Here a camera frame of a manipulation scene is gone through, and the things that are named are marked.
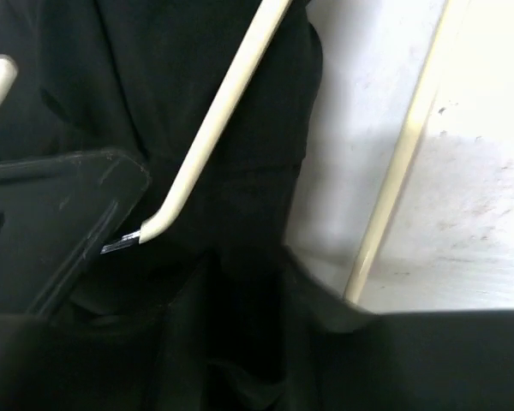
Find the cream wire hanger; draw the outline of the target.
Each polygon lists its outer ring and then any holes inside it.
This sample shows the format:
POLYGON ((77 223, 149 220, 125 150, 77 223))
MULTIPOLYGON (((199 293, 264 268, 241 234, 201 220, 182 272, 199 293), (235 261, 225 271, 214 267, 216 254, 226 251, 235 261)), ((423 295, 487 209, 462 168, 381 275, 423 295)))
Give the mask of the cream wire hanger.
MULTIPOLYGON (((289 6, 288 1, 260 3, 163 204, 140 225, 138 230, 103 246, 103 254, 149 242, 164 233, 175 222, 289 6)), ((433 108, 447 59, 468 6, 466 1, 445 2, 373 212, 352 265, 344 290, 345 301, 358 302, 368 280, 368 274, 378 256, 433 108)))

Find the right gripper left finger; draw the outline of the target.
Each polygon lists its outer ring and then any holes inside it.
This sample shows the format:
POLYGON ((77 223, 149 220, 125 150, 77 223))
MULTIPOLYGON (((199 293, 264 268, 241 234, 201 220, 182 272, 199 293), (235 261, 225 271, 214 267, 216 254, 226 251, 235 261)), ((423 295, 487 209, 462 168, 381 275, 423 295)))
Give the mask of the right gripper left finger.
POLYGON ((149 181, 116 150, 0 164, 0 410, 140 408, 148 333, 52 317, 149 181))

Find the black trousers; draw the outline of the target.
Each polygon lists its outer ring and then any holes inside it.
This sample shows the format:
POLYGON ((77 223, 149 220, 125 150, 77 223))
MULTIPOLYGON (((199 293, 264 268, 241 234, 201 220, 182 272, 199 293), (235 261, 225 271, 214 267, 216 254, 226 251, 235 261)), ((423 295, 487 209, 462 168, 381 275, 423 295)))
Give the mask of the black trousers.
MULTIPOLYGON (((148 173, 107 242, 161 205, 256 1, 0 1, 0 164, 116 150, 148 173)), ((137 410, 284 407, 284 231, 322 74, 306 3, 287 9, 175 222, 99 256, 54 325, 146 331, 137 410)))

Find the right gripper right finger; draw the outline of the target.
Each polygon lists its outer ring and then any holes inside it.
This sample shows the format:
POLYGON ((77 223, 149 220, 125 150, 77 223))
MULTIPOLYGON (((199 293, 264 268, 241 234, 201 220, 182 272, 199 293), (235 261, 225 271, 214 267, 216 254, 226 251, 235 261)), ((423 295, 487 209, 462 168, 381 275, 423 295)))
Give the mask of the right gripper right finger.
POLYGON ((371 313, 283 255, 288 410, 514 410, 514 311, 371 313))

